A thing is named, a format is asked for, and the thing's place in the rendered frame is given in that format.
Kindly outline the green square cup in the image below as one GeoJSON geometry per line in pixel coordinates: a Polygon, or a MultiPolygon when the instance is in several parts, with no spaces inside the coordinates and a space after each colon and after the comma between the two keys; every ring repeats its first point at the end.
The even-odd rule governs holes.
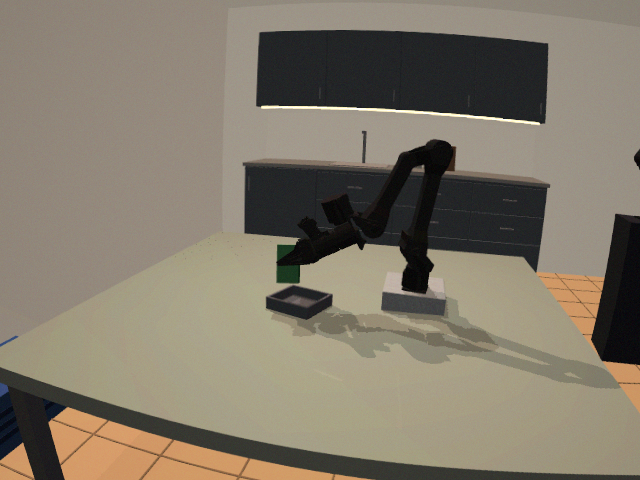
{"type": "MultiPolygon", "coordinates": [[[[277,261],[294,250],[295,245],[277,245],[277,261]]],[[[276,283],[300,283],[300,265],[277,266],[276,283]]]]}

